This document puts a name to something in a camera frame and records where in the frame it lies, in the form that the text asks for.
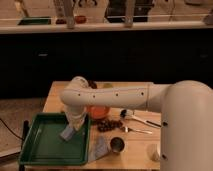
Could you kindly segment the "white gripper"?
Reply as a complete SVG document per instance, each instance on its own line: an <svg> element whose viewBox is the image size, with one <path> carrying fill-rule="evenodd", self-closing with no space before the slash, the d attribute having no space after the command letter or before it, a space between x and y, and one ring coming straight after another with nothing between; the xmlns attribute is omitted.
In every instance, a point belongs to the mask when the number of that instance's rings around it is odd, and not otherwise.
<svg viewBox="0 0 213 171"><path fill-rule="evenodd" d="M85 109L82 107L77 108L68 107L66 111L66 116L69 122L69 126L73 127L76 131L78 131L84 124L87 113L85 112Z"/></svg>

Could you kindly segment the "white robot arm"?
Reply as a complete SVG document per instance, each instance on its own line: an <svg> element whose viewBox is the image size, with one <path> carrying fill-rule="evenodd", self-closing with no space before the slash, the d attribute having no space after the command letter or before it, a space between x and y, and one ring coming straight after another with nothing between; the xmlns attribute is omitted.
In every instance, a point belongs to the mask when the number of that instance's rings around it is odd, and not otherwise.
<svg viewBox="0 0 213 171"><path fill-rule="evenodd" d="M77 126L86 106L161 114L160 171L213 171L213 88L193 80L174 84L92 89L80 76L60 94Z"/></svg>

